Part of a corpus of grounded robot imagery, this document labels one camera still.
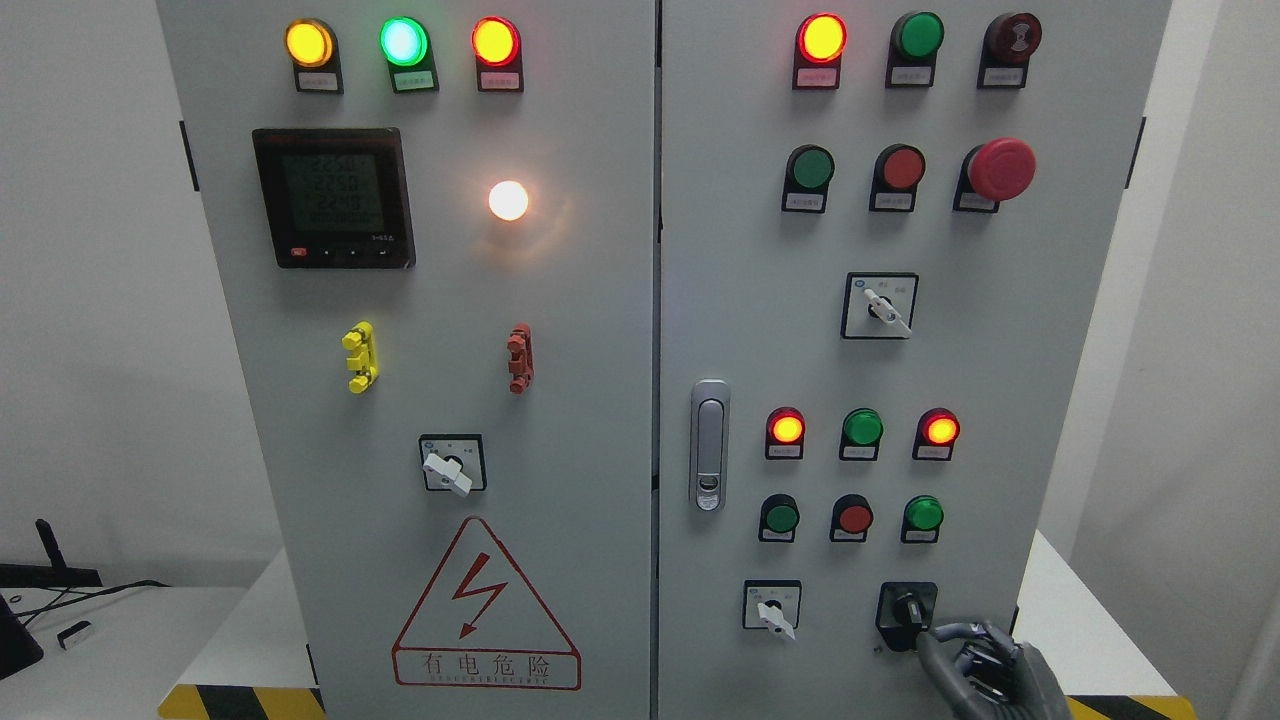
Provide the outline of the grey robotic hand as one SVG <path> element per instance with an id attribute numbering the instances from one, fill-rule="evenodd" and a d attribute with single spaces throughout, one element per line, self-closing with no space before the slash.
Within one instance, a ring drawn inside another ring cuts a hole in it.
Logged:
<path id="1" fill-rule="evenodd" d="M 1032 644 L 992 623 L 950 623 L 920 633 L 918 659 L 956 719 L 1070 719 L 1057 678 Z"/>

